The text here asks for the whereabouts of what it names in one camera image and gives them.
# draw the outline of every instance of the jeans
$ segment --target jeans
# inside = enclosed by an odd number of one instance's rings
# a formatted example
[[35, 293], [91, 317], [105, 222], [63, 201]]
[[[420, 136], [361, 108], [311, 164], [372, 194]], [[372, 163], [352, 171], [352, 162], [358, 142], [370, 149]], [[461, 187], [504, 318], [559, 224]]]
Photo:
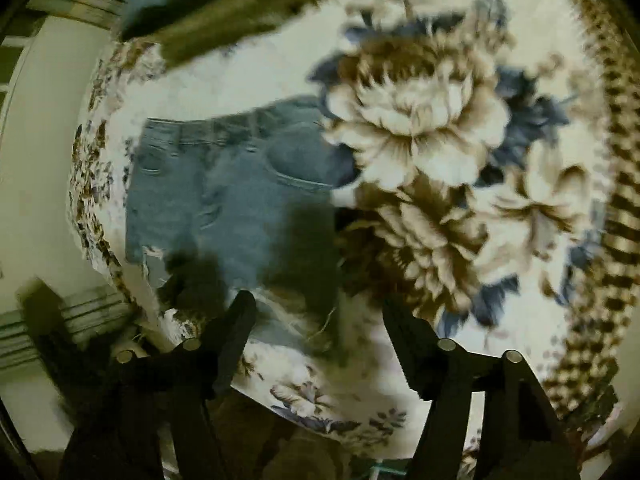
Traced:
[[[302, 96], [207, 121], [148, 120], [127, 198], [127, 260], [215, 261], [211, 280], [256, 291], [253, 337], [304, 348], [336, 300], [330, 193], [355, 177], [351, 153], [322, 139], [320, 118], [317, 99]], [[153, 286], [163, 267], [147, 266]], [[192, 278], [189, 303], [210, 303], [210, 287]]]

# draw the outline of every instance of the front pocket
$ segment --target front pocket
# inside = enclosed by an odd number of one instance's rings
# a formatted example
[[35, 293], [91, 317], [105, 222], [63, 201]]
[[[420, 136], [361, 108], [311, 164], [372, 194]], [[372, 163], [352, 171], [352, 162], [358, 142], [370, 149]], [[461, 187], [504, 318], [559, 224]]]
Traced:
[[166, 166], [166, 153], [157, 146], [145, 146], [140, 151], [136, 164], [146, 174], [161, 174]]
[[292, 184], [327, 186], [327, 145], [314, 124], [300, 123], [276, 134], [265, 152], [270, 170]]
[[215, 224], [218, 216], [222, 212], [222, 205], [214, 204], [206, 207], [201, 213], [198, 214], [197, 225], [198, 228], [203, 231]]

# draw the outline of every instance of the floral bedspread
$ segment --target floral bedspread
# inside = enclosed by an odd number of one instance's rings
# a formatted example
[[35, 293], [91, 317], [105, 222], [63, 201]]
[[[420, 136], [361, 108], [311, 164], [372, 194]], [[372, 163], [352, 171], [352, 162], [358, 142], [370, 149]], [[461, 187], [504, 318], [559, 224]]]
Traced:
[[[316, 92], [326, 140], [347, 145], [361, 169], [334, 193], [353, 210], [337, 236], [346, 357], [250, 340], [234, 386], [355, 454], [411, 456], [429, 403], [406, 385], [382, 323], [379, 301], [392, 290], [468, 351], [520, 350], [543, 383], [555, 378], [555, 406], [586, 395], [589, 383], [558, 379], [558, 363], [611, 176], [600, 72], [575, 16], [570, 0], [325, 0], [169, 72], [159, 46], [113, 42], [74, 143], [78, 243], [174, 344], [192, 335], [195, 325], [160, 314], [143, 269], [124, 261], [146, 118], [200, 120]], [[470, 448], [481, 421], [474, 394]]]

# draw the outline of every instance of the leaf print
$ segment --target leaf print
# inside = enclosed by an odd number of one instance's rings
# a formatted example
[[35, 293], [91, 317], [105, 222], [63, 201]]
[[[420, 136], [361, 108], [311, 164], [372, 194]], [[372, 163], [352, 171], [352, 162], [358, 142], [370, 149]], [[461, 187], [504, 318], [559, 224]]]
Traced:
[[331, 431], [331, 424], [327, 418], [318, 418], [316, 416], [299, 416], [296, 413], [293, 413], [287, 407], [280, 406], [272, 406], [271, 409], [279, 416], [286, 418], [287, 420], [302, 426], [303, 428], [307, 428], [315, 433], [327, 434]]
[[302, 384], [276, 384], [271, 395], [299, 416], [319, 415], [329, 407], [327, 397], [311, 381]]
[[383, 438], [388, 438], [393, 435], [394, 431], [404, 427], [406, 412], [398, 413], [398, 410], [392, 408], [388, 411], [388, 415], [384, 412], [378, 412], [378, 418], [369, 419], [369, 425], [372, 428], [376, 428]]
[[436, 334], [439, 338], [453, 337], [463, 327], [467, 319], [468, 312], [458, 313], [445, 310], [436, 325]]
[[517, 276], [508, 276], [494, 285], [484, 285], [473, 298], [471, 313], [485, 327], [497, 326], [504, 314], [507, 292], [520, 293]]
[[261, 381], [264, 380], [262, 374], [256, 370], [257, 357], [254, 359], [248, 359], [245, 355], [242, 355], [240, 360], [238, 361], [238, 369], [236, 370], [236, 379], [247, 380], [257, 376]]
[[338, 66], [340, 60], [345, 56], [341, 52], [333, 54], [331, 57], [321, 61], [315, 70], [307, 77], [308, 81], [322, 83], [325, 86], [333, 86], [340, 82], [338, 76]]
[[536, 80], [525, 76], [524, 70], [498, 66], [498, 85], [495, 92], [505, 101], [515, 98], [526, 100], [536, 93]]
[[341, 435], [342, 444], [355, 454], [368, 455], [373, 447], [388, 446], [388, 435], [369, 426]]
[[353, 420], [333, 420], [329, 425], [329, 433], [343, 434], [353, 431], [359, 426], [360, 423]]
[[562, 105], [551, 97], [540, 97], [532, 105], [510, 106], [510, 112], [504, 140], [488, 157], [495, 168], [513, 164], [524, 170], [528, 147], [540, 139], [555, 146], [558, 127], [570, 123]]
[[561, 288], [555, 294], [556, 303], [561, 306], [568, 306], [575, 294], [574, 277], [576, 269], [585, 272], [591, 265], [596, 253], [600, 248], [600, 239], [602, 236], [601, 229], [604, 227], [604, 218], [597, 218], [593, 212], [591, 217], [593, 224], [599, 229], [591, 229], [587, 231], [584, 240], [579, 245], [569, 250], [564, 273], [561, 281]]

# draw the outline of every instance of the blue denim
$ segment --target blue denim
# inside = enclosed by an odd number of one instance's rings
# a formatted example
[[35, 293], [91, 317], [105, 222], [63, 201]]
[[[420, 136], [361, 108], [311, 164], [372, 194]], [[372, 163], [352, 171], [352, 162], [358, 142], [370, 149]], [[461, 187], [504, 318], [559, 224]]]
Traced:
[[[144, 247], [165, 260], [215, 258], [227, 290], [295, 291], [322, 326], [337, 293], [331, 190], [354, 178], [354, 165], [322, 139], [320, 119], [318, 99], [302, 96], [207, 121], [148, 120], [127, 199], [127, 260], [142, 263]], [[163, 265], [147, 267], [161, 285]], [[255, 338], [304, 347], [258, 309]]]

